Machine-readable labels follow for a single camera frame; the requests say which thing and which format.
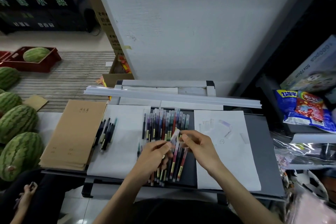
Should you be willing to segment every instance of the forearm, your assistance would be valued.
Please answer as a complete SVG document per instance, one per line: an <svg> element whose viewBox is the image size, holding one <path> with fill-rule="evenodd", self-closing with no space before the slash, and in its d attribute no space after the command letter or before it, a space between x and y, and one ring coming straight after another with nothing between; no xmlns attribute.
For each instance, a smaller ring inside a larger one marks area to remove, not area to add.
<svg viewBox="0 0 336 224"><path fill-rule="evenodd" d="M233 176L223 165L213 175L244 224L282 223Z"/></svg>
<svg viewBox="0 0 336 224"><path fill-rule="evenodd" d="M124 223L141 186L126 177L93 224Z"/></svg>
<svg viewBox="0 0 336 224"><path fill-rule="evenodd" d="M18 210L10 224L21 224L23 222L23 219L26 216L27 209L20 209Z"/></svg>

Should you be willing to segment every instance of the black display case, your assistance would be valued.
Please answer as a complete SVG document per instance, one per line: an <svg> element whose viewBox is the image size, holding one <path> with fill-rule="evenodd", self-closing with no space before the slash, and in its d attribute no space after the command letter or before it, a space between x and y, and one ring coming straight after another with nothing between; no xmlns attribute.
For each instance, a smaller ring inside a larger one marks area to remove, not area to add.
<svg viewBox="0 0 336 224"><path fill-rule="evenodd" d="M0 0L0 31L88 31L96 24L89 0Z"/></svg>

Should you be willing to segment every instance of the hand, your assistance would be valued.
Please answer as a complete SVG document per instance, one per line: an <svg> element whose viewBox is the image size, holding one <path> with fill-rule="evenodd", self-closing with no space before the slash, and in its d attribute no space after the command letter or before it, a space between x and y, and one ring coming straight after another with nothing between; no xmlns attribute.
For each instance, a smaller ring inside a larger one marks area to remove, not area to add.
<svg viewBox="0 0 336 224"><path fill-rule="evenodd" d="M199 164L208 171L212 177L221 169L226 169L221 162L211 138L196 131L196 130L182 130L182 137L179 141L183 141L181 146L189 147L194 153L195 159Z"/></svg>
<svg viewBox="0 0 336 224"><path fill-rule="evenodd" d="M173 154L170 149L173 145L170 142L163 140L150 142L145 145L138 161L130 171L126 179L136 179L142 186L146 182L150 175L157 171L158 167L161 169L167 168L168 158L172 158Z"/></svg>
<svg viewBox="0 0 336 224"><path fill-rule="evenodd" d="M26 211L28 209L30 201L37 189L37 184L33 182L32 185L25 185L23 189L24 189L24 193L19 194L19 196L22 196L22 197L21 197L19 205L17 206L18 211Z"/></svg>

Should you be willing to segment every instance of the snack package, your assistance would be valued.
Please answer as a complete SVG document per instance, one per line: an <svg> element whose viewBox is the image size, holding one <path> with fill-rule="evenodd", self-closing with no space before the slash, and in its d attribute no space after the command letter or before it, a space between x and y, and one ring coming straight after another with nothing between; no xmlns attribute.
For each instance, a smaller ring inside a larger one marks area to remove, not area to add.
<svg viewBox="0 0 336 224"><path fill-rule="evenodd" d="M305 91L275 90L274 94L284 114L284 123L315 126L336 133L336 124L323 99Z"/></svg>

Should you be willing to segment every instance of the white paper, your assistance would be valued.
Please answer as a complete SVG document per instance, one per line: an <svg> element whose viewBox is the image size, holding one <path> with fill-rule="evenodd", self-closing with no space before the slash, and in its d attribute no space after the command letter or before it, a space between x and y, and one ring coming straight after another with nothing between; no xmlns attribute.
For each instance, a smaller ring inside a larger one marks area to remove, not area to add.
<svg viewBox="0 0 336 224"><path fill-rule="evenodd" d="M185 103L185 102L174 102L174 101L161 101L162 108L181 108L188 110L223 110L222 105L210 105L210 104L196 104L196 103Z"/></svg>
<svg viewBox="0 0 336 224"><path fill-rule="evenodd" d="M147 91L147 92L168 92L177 94L177 88L157 88L157 87L129 87L123 86L123 90L136 90L136 91ZM138 98L125 98L121 97L119 105L150 105L152 107L160 107L161 100L151 100L151 99L138 99Z"/></svg>
<svg viewBox="0 0 336 224"><path fill-rule="evenodd" d="M107 105L104 119L111 118L113 123L117 117L117 124L112 141L105 152L95 150L89 165L87 175L124 179L137 161L139 142L141 139L144 114L150 113L150 106L136 105Z"/></svg>
<svg viewBox="0 0 336 224"><path fill-rule="evenodd" d="M238 181L249 191L260 191L261 185L255 168L250 139L243 111L194 111L195 124L203 124L204 120L214 119L210 131L201 131L208 135L215 146L223 164L232 172ZM223 120L232 127L219 122ZM196 162L197 187L199 189L221 189L208 172Z"/></svg>

